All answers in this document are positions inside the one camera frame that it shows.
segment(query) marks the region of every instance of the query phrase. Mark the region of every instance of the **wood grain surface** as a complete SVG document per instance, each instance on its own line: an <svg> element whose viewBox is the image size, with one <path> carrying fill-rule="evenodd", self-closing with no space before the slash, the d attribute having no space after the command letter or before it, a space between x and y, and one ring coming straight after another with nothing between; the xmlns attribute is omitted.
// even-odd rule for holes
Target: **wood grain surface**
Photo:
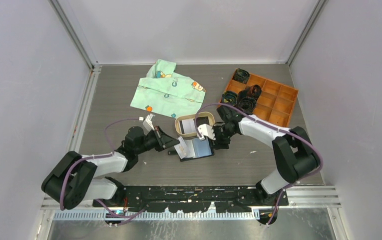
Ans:
<svg viewBox="0 0 382 240"><path fill-rule="evenodd" d="M149 65L103 66L80 146L81 154L110 152L104 128L119 119L147 115L144 110L130 107L130 103L139 79L145 77L149 68ZM293 86L285 64L178 65L176 72L191 77L207 90L204 103L216 103L236 68ZM206 109L214 114L216 121L221 121L215 107ZM172 137L177 136L173 118L156 114L153 123ZM138 121L122 122L114 125L108 135L119 146L132 126L142 125ZM295 126L306 127L298 102L290 122L290 128ZM178 156L168 156L166 150L148 151L139 156L139 162L130 171L110 176L124 185L254 185L275 169L269 147L248 136L235 135L231 139L230 149L216 150L214 156L186 162L180 162ZM301 182L323 184L319 174Z"/></svg>

